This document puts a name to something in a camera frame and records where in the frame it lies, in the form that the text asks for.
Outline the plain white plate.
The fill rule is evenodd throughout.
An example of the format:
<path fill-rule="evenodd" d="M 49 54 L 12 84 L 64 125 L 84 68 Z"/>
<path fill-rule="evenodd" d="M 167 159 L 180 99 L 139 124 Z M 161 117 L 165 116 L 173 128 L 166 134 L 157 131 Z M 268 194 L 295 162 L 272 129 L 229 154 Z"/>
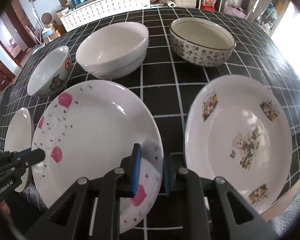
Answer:
<path fill-rule="evenodd" d="M 16 111 L 7 130 L 4 151 L 23 151 L 31 147 L 34 134 L 33 120 L 27 108 Z"/>

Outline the pink flower white plate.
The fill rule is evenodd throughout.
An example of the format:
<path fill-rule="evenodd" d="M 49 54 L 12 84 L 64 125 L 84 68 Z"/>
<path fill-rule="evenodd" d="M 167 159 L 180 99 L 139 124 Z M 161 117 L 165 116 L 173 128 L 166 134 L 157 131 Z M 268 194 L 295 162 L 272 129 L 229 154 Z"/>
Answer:
<path fill-rule="evenodd" d="M 45 159 L 33 165 L 39 195 L 47 207 L 75 182 L 96 179 L 118 167 L 141 145 L 140 176 L 133 198 L 120 200 L 120 232 L 149 213 L 161 187 L 163 146 L 153 116 L 128 88 L 106 80 L 78 83 L 47 107 L 34 132 L 32 148 Z"/>

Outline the white bowl with cartoon print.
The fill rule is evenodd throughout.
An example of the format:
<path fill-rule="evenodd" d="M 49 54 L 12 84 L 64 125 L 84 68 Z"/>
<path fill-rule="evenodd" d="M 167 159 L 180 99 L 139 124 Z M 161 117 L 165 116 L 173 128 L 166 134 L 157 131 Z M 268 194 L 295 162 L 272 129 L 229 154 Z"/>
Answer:
<path fill-rule="evenodd" d="M 48 97 L 59 93 L 66 85 L 71 68 L 68 46 L 51 51 L 33 71 L 27 84 L 28 95 Z"/>

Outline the plain cream white bowl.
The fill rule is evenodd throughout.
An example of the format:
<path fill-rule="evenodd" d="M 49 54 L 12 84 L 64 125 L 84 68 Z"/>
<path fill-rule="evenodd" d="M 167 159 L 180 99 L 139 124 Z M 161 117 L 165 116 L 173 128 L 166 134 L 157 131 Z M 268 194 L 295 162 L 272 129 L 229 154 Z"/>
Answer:
<path fill-rule="evenodd" d="M 89 35 L 76 51 L 76 61 L 87 73 L 115 80 L 143 63 L 149 45 L 148 28 L 138 22 L 121 22 Z"/>

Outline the floral patterned bowl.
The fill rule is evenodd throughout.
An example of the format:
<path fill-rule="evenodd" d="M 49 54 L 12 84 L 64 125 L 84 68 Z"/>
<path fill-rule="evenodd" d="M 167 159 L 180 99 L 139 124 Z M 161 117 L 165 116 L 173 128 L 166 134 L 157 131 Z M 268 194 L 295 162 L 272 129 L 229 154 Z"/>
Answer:
<path fill-rule="evenodd" d="M 229 31 L 196 17 L 182 17 L 170 23 L 170 44 L 179 57 L 202 67 L 226 63 L 236 47 Z"/>

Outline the black white checkered tablecloth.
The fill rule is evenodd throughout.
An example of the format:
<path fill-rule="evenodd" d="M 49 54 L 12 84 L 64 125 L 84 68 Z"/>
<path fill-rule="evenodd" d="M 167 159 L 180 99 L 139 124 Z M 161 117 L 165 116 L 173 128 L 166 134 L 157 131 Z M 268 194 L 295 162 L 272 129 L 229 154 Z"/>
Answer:
<path fill-rule="evenodd" d="M 203 68 L 192 65 L 170 47 L 170 23 L 176 18 L 195 16 L 215 22 L 234 36 L 236 48 L 227 63 Z M 0 152 L 8 125 L 15 112 L 25 107 L 33 122 L 40 117 L 53 97 L 37 98 L 27 93 L 27 83 L 36 65 L 52 50 L 66 45 L 74 56 L 91 33 L 109 24 L 139 22 L 149 29 L 149 49 L 143 65 L 117 82 L 133 91 L 149 108 L 160 131 L 164 150 L 183 160 L 184 129 L 189 107 L 197 93 L 213 79 L 237 74 L 266 85 L 282 105 L 292 132 L 293 156 L 290 172 L 281 194 L 300 179 L 300 80 L 282 58 L 271 39 L 259 27 L 241 18 L 199 9 L 149 9 L 127 12 L 83 25 L 53 41 L 32 55 L 15 84 L 1 103 Z"/>

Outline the white tv cabinet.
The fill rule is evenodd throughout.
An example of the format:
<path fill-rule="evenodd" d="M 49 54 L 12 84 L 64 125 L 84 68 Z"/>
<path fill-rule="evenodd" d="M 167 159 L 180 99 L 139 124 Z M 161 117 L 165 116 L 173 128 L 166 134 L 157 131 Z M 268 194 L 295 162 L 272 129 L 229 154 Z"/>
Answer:
<path fill-rule="evenodd" d="M 67 32 L 102 18 L 149 9 L 150 0 L 88 0 L 72 8 L 60 20 Z"/>

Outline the paper towel roll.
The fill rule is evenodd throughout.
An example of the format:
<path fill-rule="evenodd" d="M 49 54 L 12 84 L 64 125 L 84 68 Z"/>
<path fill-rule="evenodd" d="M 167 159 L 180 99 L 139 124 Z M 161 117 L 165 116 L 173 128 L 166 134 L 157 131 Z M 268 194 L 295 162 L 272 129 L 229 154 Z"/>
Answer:
<path fill-rule="evenodd" d="M 176 4 L 172 0 L 164 0 L 164 3 L 170 8 L 176 7 Z"/>

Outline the pink tote bag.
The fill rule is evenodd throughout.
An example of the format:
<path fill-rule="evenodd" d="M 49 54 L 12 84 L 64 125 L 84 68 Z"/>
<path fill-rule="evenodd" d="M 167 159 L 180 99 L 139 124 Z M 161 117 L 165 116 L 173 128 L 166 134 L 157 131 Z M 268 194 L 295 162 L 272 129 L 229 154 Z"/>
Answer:
<path fill-rule="evenodd" d="M 243 19 L 247 18 L 246 13 L 244 12 L 244 10 L 241 7 L 231 7 L 231 6 L 225 6 L 224 7 L 224 11 L 225 14 L 229 14 L 232 16 L 237 16 Z"/>

